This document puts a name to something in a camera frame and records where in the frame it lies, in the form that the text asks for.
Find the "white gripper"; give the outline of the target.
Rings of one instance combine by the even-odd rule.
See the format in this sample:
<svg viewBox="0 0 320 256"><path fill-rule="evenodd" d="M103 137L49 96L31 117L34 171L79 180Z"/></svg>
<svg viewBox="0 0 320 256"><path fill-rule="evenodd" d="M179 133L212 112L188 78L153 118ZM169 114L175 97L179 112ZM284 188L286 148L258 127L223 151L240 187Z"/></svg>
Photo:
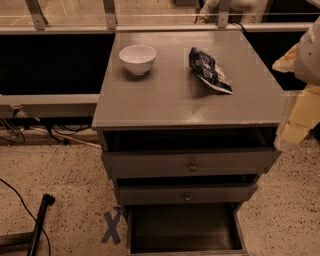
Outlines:
<svg viewBox="0 0 320 256"><path fill-rule="evenodd" d="M295 71L298 45L292 46L274 62L272 69L282 73ZM309 132L320 123L320 87L308 84L286 101L283 118L276 131L274 146L279 151L287 151L301 143Z"/></svg>

